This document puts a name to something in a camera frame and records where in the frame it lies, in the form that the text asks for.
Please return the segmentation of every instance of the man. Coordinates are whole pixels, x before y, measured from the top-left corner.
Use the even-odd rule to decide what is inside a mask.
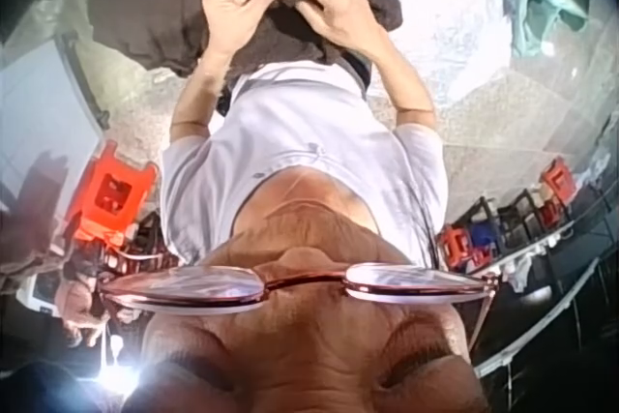
[[[203,0],[211,40],[162,164],[166,242],[197,268],[183,282],[199,289],[199,267],[216,265],[264,281],[371,261],[429,267],[447,201],[442,145],[424,85],[367,0],[297,9],[375,64],[398,113],[392,132],[345,68],[298,62],[243,76],[222,128],[209,134],[226,68],[273,1]],[[173,285],[167,278],[163,288]],[[142,364],[125,412],[487,408],[452,306],[365,302],[337,282],[279,289],[239,313],[156,313]]]
[[[174,110],[163,154],[166,243],[193,263],[280,206],[306,201],[431,265],[428,236],[442,227],[447,204],[434,107],[368,0],[296,7],[317,33],[374,63],[397,112],[392,132],[373,118],[354,74],[295,62],[242,76],[223,127],[209,134],[232,57],[274,1],[203,0],[210,42]]]

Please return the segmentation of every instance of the white shirt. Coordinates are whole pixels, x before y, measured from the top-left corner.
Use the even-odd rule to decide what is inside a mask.
[[[346,70],[312,62],[242,76],[216,133],[181,138],[163,152],[167,246],[187,263],[208,255],[230,238],[251,193],[291,166],[343,183],[366,203],[383,239],[412,263],[430,265],[424,218],[435,234],[447,208],[440,137],[414,124],[388,130]]]

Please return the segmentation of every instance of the nose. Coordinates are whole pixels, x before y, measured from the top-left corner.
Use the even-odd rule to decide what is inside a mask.
[[[255,271],[266,280],[280,280],[300,272],[340,271],[348,266],[336,263],[319,249],[295,247],[284,252],[278,260],[257,266]]]

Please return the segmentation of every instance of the shirt sleeve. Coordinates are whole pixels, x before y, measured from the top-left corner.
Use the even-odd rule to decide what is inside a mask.
[[[436,131],[414,123],[400,125],[394,133],[409,160],[420,208],[429,216],[434,234],[438,234],[445,224],[449,190],[443,141]]]
[[[184,226],[181,198],[196,170],[203,165],[205,151],[209,142],[204,137],[189,135],[175,140],[162,153],[162,188],[160,192],[160,209],[162,215],[162,235],[167,248],[181,260],[192,260],[193,250]]]

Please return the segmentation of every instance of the glasses lens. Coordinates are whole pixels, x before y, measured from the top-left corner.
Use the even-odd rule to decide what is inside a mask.
[[[151,299],[160,304],[165,301],[198,301],[208,304],[259,297],[264,291],[264,283],[252,270],[225,266],[188,266],[127,276],[104,284],[102,291],[121,303],[132,298],[142,302]]]
[[[348,289],[350,295],[374,302],[440,304],[487,295],[482,280],[411,265],[355,265],[346,272],[346,280],[356,284],[354,289]]]

